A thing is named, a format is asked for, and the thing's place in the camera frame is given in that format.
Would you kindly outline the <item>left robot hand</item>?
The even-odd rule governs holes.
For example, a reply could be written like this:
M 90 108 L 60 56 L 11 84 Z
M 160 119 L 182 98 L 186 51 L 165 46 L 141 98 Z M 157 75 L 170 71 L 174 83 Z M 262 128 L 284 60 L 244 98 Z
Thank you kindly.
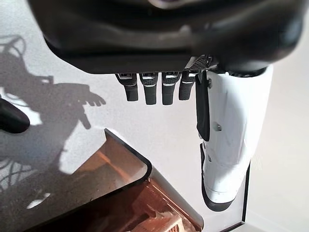
M 202 194 L 214 212 L 234 201 L 255 153 L 271 65 L 297 46 L 306 0 L 30 0 L 50 50 L 91 74 L 114 74 L 128 101 L 173 103 L 196 90 Z

